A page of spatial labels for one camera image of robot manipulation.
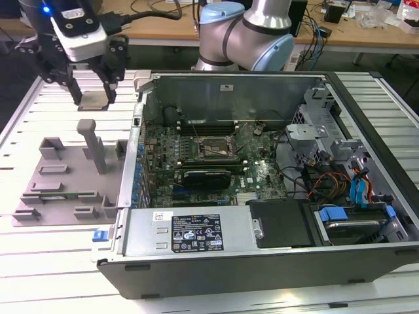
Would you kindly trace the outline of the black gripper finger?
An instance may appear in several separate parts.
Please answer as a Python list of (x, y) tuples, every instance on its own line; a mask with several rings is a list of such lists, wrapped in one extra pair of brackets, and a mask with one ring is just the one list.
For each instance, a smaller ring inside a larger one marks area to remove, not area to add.
[(124, 80), (128, 45), (129, 39), (125, 35), (111, 37), (107, 52), (91, 61), (91, 70), (102, 81), (108, 104), (115, 102), (118, 83)]
[(24, 37), (16, 46), (16, 51), (46, 83), (57, 83), (65, 88), (79, 105), (82, 92), (75, 78), (73, 67), (60, 40), (55, 35), (37, 34)]

